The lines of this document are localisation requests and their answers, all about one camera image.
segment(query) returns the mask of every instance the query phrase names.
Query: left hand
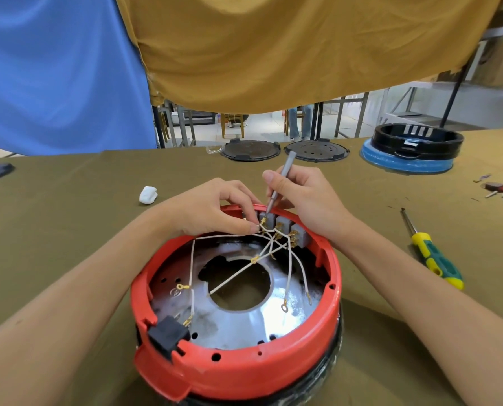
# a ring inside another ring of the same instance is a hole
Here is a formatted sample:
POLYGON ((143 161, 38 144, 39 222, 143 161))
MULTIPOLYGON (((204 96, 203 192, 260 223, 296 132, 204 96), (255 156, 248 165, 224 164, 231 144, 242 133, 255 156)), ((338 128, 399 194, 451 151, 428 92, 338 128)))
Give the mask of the left hand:
POLYGON ((240 181, 215 178, 154 208, 159 208, 160 213, 169 218, 174 237, 208 232, 250 235, 259 230, 253 204, 261 202, 240 181), (240 205, 248 220, 231 217, 222 212, 220 201, 240 205))

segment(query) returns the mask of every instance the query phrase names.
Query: circular hole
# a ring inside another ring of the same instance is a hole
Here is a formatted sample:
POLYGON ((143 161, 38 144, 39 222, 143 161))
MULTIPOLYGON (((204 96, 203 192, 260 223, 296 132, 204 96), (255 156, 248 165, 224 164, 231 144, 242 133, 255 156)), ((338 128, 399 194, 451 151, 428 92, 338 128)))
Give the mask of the circular hole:
MULTIPOLYGON (((227 261, 225 257, 218 256, 201 269, 198 277, 208 283, 210 292, 249 263, 249 259, 227 261)), ((212 293, 210 298, 222 309, 246 311, 259 305, 269 291, 270 274, 261 264, 254 264, 226 286, 212 293)))

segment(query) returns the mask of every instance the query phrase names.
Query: cotton ball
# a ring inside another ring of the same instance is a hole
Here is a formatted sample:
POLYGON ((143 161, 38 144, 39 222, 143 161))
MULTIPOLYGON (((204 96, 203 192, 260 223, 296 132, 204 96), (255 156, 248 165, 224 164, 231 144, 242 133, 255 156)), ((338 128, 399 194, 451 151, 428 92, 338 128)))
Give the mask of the cotton ball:
POLYGON ((140 193, 139 201, 143 204, 153 204, 157 198, 157 188, 154 187, 144 187, 140 193))

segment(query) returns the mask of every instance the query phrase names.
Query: jeans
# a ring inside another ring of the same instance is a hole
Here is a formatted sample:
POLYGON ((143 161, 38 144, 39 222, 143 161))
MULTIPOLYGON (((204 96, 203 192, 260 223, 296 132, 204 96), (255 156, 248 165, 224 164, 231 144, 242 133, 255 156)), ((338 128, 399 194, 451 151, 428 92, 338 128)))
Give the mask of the jeans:
MULTIPOLYGON (((302 120, 302 138, 309 138, 311 135, 311 116, 314 112, 314 104, 303 105, 304 119, 302 120)), ((296 109, 289 109, 289 137, 298 137, 298 124, 296 122, 296 109)))

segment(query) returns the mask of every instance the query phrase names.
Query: red plastic housing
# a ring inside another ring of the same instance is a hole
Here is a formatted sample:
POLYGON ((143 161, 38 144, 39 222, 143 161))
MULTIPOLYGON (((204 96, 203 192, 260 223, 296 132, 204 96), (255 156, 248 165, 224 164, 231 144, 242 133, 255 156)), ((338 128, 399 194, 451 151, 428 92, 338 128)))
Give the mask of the red plastic housing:
MULTIPOLYGON (((242 216, 239 206, 221 209, 229 215, 242 216)), ((255 210, 265 211, 266 206, 255 205, 255 210)), ((295 214, 280 209, 272 212, 304 227, 295 214)), ((325 267, 330 281, 316 310, 301 326, 275 341, 237 350, 203 348, 190 341, 180 341, 178 347, 185 355, 174 351, 172 362, 160 355, 148 339, 148 326, 158 321, 150 306, 149 284, 161 264, 193 237, 175 238, 163 245, 131 286, 131 306, 142 338, 134 363, 146 382, 173 402, 183 400, 190 393, 238 401, 269 396, 304 376, 326 353, 334 337, 342 288, 340 265, 329 241, 308 233, 312 239, 308 248, 316 256, 316 266, 325 267), (214 353, 221 354, 217 362, 212 360, 214 353)))

